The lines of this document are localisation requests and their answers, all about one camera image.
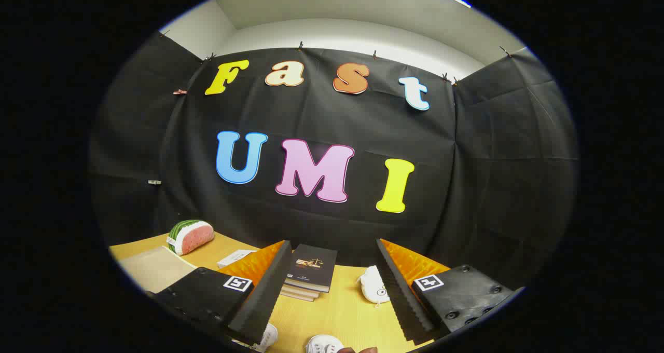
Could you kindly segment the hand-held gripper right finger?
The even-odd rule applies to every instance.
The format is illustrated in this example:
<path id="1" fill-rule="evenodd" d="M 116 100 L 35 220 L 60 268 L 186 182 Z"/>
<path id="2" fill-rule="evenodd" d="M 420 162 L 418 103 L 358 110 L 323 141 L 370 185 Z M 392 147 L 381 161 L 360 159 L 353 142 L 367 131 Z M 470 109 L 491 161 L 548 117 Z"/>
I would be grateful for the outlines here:
<path id="1" fill-rule="evenodd" d="M 377 270 L 405 339 L 415 344 L 473 329 L 523 291 L 471 265 L 450 268 L 382 238 L 376 245 Z"/>

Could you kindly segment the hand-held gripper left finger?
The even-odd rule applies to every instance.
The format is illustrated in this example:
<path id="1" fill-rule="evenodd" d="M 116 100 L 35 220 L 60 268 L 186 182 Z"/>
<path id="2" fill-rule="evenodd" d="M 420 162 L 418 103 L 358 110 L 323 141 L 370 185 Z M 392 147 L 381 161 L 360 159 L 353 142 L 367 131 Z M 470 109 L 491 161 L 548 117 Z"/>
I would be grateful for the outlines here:
<path id="1" fill-rule="evenodd" d="M 291 242 L 280 240 L 219 270 L 195 268 L 150 296 L 175 317 L 214 338 L 258 344 L 291 259 Z"/>

